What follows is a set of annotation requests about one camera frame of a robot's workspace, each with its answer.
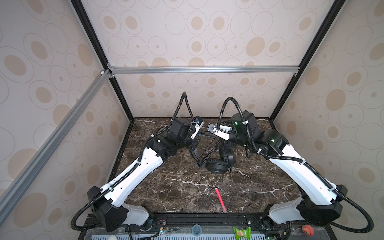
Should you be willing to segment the black blue headphones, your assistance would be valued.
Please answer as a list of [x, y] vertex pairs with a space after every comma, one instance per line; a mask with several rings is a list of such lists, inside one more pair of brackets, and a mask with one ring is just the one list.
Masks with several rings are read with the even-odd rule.
[[194, 150], [190, 152], [190, 155], [198, 167], [205, 168], [214, 174], [224, 175], [227, 172], [231, 172], [232, 167], [236, 163], [236, 146], [236, 144], [232, 144], [227, 140], [212, 137], [211, 142], [203, 153], [198, 155], [197, 150]]

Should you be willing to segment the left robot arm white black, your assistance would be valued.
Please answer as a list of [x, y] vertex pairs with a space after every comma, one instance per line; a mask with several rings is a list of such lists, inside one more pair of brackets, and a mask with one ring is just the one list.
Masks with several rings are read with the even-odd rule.
[[[177, 118], [182, 104], [188, 103], [187, 94], [183, 92], [171, 122], [145, 140], [138, 158], [109, 183], [88, 191], [89, 202], [71, 220], [73, 230], [104, 227], [107, 232], [112, 232], [122, 225], [150, 228], [153, 217], [148, 210], [142, 206], [128, 205], [125, 200], [139, 183], [178, 150], [187, 148], [194, 151], [197, 147], [199, 141], [196, 135], [204, 122], [195, 118], [191, 121]], [[87, 209], [92, 209], [99, 222], [90, 226], [77, 225], [78, 218]]]

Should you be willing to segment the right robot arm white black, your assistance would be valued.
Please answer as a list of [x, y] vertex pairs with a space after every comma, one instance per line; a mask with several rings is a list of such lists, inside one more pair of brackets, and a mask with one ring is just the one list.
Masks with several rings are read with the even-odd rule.
[[[324, 178], [289, 141], [276, 130], [261, 132], [252, 113], [242, 111], [233, 97], [225, 99], [219, 120], [209, 128], [216, 136], [244, 147], [281, 168], [302, 190], [301, 197], [283, 204], [266, 207], [261, 222], [266, 230], [273, 224], [307, 221], [316, 226], [332, 225], [347, 232], [365, 234], [374, 228], [372, 217], [361, 206], [346, 196], [343, 185], [335, 185]], [[346, 227], [334, 221], [341, 216], [345, 201], [366, 219], [367, 226], [360, 229]]]

